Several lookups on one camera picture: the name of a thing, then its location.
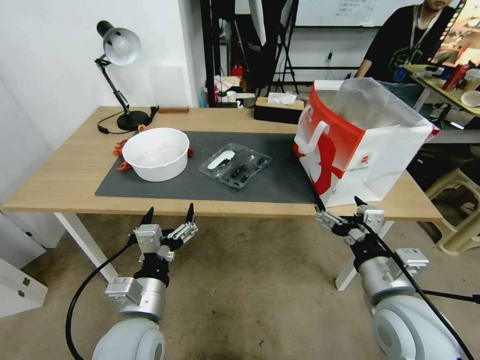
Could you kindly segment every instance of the tissue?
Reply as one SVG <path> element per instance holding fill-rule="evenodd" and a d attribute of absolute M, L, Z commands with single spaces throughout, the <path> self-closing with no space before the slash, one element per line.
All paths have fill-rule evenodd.
<path fill-rule="evenodd" d="M 268 103 L 276 105 L 292 105 L 297 95 L 282 92 L 271 92 L 268 94 Z"/>

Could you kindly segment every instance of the concrete floor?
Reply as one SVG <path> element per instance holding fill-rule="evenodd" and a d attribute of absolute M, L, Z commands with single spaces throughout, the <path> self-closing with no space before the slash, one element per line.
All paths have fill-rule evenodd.
<path fill-rule="evenodd" d="M 140 216 L 85 215 L 85 226 L 107 256 L 123 246 Z M 178 217 L 156 217 L 164 229 Z M 350 250 L 313 219 L 198 218 L 198 235 L 170 267 L 162 330 L 166 355 L 177 359 L 383 359 L 371 330 L 358 276 L 344 292 L 334 278 Z M 480 248 L 451 257 L 434 248 L 416 223 L 396 223 L 392 248 L 419 247 L 431 261 L 419 283 L 431 290 L 478 293 Z M 121 276 L 139 268 L 132 247 L 113 265 Z M 64 327 L 77 287 L 92 271 L 64 236 L 24 271 L 49 287 L 43 307 L 0 319 L 2 359 L 70 359 Z M 89 359 L 101 336 L 119 321 L 97 276 L 75 309 L 73 336 Z M 471 352 L 480 358 L 476 304 L 433 298 Z"/>

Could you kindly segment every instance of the desk lamp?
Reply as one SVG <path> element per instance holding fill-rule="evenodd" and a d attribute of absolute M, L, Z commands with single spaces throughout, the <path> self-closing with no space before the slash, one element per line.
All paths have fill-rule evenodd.
<path fill-rule="evenodd" d="M 123 108 L 123 115 L 116 120 L 116 124 L 120 129 L 128 131 L 136 130 L 141 124 L 147 125 L 149 116 L 143 111 L 130 111 L 129 102 L 115 88 L 105 70 L 110 64 L 124 66 L 133 63 L 140 52 L 139 37 L 130 30 L 113 27 L 111 23 L 104 20 L 97 24 L 96 30 L 103 38 L 104 54 L 96 59 L 95 63 L 100 68 L 101 73 L 113 90 L 113 94 Z"/>

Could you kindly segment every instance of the table leg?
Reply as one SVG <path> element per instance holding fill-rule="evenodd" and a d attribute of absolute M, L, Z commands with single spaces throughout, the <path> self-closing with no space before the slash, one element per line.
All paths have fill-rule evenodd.
<path fill-rule="evenodd" d="M 383 239 L 385 234 L 390 230 L 390 228 L 394 224 L 394 222 L 395 221 L 385 221 L 385 224 L 383 224 L 382 228 L 378 232 L 378 236 Z M 350 282 L 353 280 L 353 278 L 355 277 L 357 270 L 355 270 L 355 267 L 354 267 L 354 260 L 355 260 L 355 257 L 352 255 L 348 260 L 347 264 L 340 271 L 340 274 L 338 275 L 338 277 L 335 279 L 335 286 L 338 291 L 344 291 L 347 288 L 347 286 L 350 284 Z"/>
<path fill-rule="evenodd" d="M 427 101 L 429 96 L 430 96 L 430 89 L 424 88 L 422 93 L 420 94 L 420 97 L 418 98 L 415 105 L 413 106 L 413 109 L 416 112 L 419 112 L 422 106 L 425 104 L 425 101 Z"/>
<path fill-rule="evenodd" d="M 95 267 L 99 267 L 107 260 L 105 254 L 76 214 L 62 212 L 54 212 L 54 214 Z M 108 264 L 100 272 L 108 282 L 119 275 L 112 264 Z"/>

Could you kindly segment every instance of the id badge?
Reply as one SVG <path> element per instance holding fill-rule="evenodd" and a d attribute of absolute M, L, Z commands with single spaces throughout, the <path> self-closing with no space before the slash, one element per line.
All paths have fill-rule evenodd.
<path fill-rule="evenodd" d="M 404 67 L 399 67 L 396 69 L 395 74 L 393 74 L 393 80 L 402 83 L 407 73 L 408 71 Z"/>

